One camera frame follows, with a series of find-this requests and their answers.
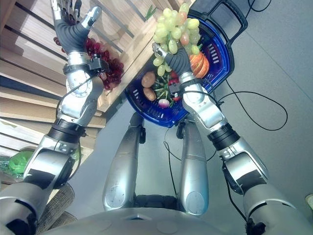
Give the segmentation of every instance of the black strap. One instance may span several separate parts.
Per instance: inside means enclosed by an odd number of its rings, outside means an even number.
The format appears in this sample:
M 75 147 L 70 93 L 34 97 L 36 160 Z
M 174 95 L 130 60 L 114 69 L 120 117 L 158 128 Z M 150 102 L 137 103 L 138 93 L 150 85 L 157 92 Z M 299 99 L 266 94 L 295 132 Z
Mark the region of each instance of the black strap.
M 189 80 L 187 82 L 184 82 L 180 85 L 179 89 L 181 91 L 184 91 L 186 87 L 189 87 L 191 85 L 195 85 L 195 84 L 200 84 L 202 85 L 203 84 L 203 80 L 201 78 L 195 78 L 195 79 L 192 79 L 192 80 Z

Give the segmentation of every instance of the gray floor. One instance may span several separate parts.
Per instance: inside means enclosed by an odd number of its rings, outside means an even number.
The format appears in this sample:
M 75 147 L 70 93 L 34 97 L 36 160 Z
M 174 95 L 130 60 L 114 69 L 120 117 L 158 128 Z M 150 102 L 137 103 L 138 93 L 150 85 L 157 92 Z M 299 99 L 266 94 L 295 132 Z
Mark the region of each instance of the gray floor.
M 215 1 L 195 3 L 196 9 L 209 9 Z M 247 12 L 246 0 L 235 0 Z M 259 1 L 256 7 L 262 8 Z M 274 0 L 262 12 L 251 12 L 248 29 L 234 42 L 235 71 L 229 78 L 236 91 L 256 91 L 282 103 L 288 113 L 287 125 L 280 131 L 262 130 L 248 119 L 231 96 L 225 99 L 223 111 L 237 132 L 244 136 L 267 165 L 271 181 L 300 211 L 313 222 L 312 211 L 305 196 L 313 193 L 313 2 L 311 0 Z M 223 27 L 234 31 L 230 16 L 221 20 Z M 217 95 L 229 93 L 226 84 Z M 281 108 L 262 98 L 240 95 L 247 110 L 268 128 L 282 124 Z M 118 148 L 133 109 L 125 102 L 102 130 L 93 155 L 70 181 L 75 201 L 68 211 L 78 218 L 102 212 L 102 189 L 112 158 Z M 166 128 L 145 123 L 146 144 L 140 146 L 136 193 L 173 195 L 166 149 L 162 142 Z M 175 128 L 169 130 L 167 141 L 171 150 L 181 155 L 182 141 L 175 138 Z M 207 156 L 214 152 L 205 144 Z M 221 173 L 221 161 L 214 157 L 208 164 L 210 203 L 202 216 L 229 234 L 243 234 L 244 222 L 229 202 Z M 179 162 L 172 159 L 175 183 L 179 185 Z M 242 197 L 234 195 L 241 208 Z

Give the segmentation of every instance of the basket handle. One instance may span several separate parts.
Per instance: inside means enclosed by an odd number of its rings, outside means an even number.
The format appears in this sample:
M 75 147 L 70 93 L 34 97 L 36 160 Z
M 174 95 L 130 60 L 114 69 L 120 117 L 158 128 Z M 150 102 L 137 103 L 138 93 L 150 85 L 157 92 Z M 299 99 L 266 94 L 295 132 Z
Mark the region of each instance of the basket handle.
M 238 32 L 232 38 L 228 38 L 223 28 L 212 18 L 212 14 L 221 4 L 225 5 L 233 13 L 240 23 Z M 239 7 L 232 0 L 219 0 L 208 13 L 202 13 L 202 17 L 205 17 L 205 20 L 210 21 L 221 32 L 226 40 L 226 46 L 231 46 L 235 39 L 248 27 L 248 21 Z

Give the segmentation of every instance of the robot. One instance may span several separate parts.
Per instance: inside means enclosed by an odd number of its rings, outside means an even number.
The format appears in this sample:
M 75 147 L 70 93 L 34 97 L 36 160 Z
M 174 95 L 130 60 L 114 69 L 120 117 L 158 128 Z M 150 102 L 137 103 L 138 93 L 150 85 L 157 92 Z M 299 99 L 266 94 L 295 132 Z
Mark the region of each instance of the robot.
M 24 180 L 0 193 L 1 234 L 31 235 L 53 189 L 64 185 L 73 171 L 71 154 L 93 117 L 103 83 L 97 76 L 108 65 L 95 55 L 89 58 L 84 44 L 90 28 L 101 14 L 92 8 L 78 24 L 69 25 L 64 9 L 74 18 L 79 7 L 69 11 L 64 1 L 51 0 L 56 33 L 68 54 L 64 67 L 67 95 L 57 108 L 57 116 L 26 166 Z M 153 45 L 178 74 L 180 93 L 189 116 L 180 126 L 184 139 L 181 181 L 176 197 L 135 195 L 137 157 L 145 142 L 143 118 L 134 114 L 113 159 L 107 177 L 103 205 L 105 212 L 46 234 L 210 234 L 221 235 L 218 228 L 198 218 L 208 208 L 206 156 L 199 130 L 205 132 L 223 162 L 222 170 L 233 191 L 243 195 L 248 235 L 311 235 L 313 227 L 303 215 L 270 184 L 268 170 L 211 101 L 195 79 L 187 53 L 182 48 L 171 55 Z

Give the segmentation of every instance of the black joint ring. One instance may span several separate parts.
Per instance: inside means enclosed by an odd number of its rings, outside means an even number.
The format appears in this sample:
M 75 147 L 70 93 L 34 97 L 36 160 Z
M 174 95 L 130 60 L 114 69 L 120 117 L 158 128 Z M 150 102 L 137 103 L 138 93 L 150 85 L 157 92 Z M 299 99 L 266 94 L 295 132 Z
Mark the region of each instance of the black joint ring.
M 187 82 L 182 83 L 179 86 L 179 89 L 182 91 L 182 90 L 185 90 L 186 87 L 189 87 L 189 86 L 195 85 L 195 84 L 202 85 L 203 84 L 203 80 L 201 78 L 195 78 L 195 79 L 189 80 Z
M 89 71 L 89 66 L 85 65 L 85 64 L 81 64 L 81 65 L 65 65 L 63 67 L 63 73 L 65 75 L 67 75 L 70 72 L 73 72 L 75 70 L 84 70 L 84 71 Z

